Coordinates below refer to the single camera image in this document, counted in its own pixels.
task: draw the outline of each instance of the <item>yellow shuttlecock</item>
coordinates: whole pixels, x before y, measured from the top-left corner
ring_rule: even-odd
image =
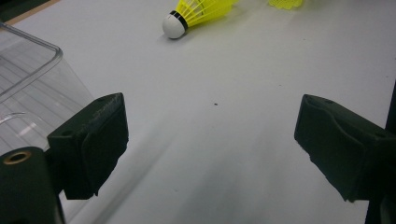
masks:
[[[181,37],[189,27],[227,14],[238,0],[180,0],[163,19],[163,32],[169,38]]]
[[[279,9],[291,9],[292,7],[299,7],[303,3],[303,0],[270,0],[268,4],[271,7]]]

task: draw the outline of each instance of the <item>black band on shuttlecock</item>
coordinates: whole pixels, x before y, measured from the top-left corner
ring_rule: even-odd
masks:
[[[187,28],[189,28],[189,25],[187,24],[186,20],[184,20],[184,18],[180,15],[180,13],[178,13],[178,12],[173,10],[169,14],[173,15],[174,17],[176,17],[181,22],[181,24],[184,27],[184,30],[187,30]]]

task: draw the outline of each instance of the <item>transparent plastic box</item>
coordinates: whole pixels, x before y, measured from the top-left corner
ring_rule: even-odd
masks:
[[[0,23],[0,154],[48,149],[47,135],[91,101],[61,49]]]

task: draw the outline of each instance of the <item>white table surface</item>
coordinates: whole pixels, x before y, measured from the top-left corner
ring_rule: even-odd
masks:
[[[15,24],[61,47],[94,97],[125,96],[127,152],[99,197],[64,203],[69,222],[364,223],[368,203],[344,202],[293,133],[305,93],[385,126],[396,1],[240,0],[172,41],[176,4],[62,0]]]

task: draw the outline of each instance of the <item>brass ring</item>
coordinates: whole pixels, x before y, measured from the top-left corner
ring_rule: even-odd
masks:
[[[30,151],[20,151],[20,152],[16,152],[16,153],[8,156],[7,158],[5,158],[3,163],[5,165],[14,165],[14,164],[18,164],[20,162],[26,161],[31,156],[32,156],[32,152],[30,152]]]

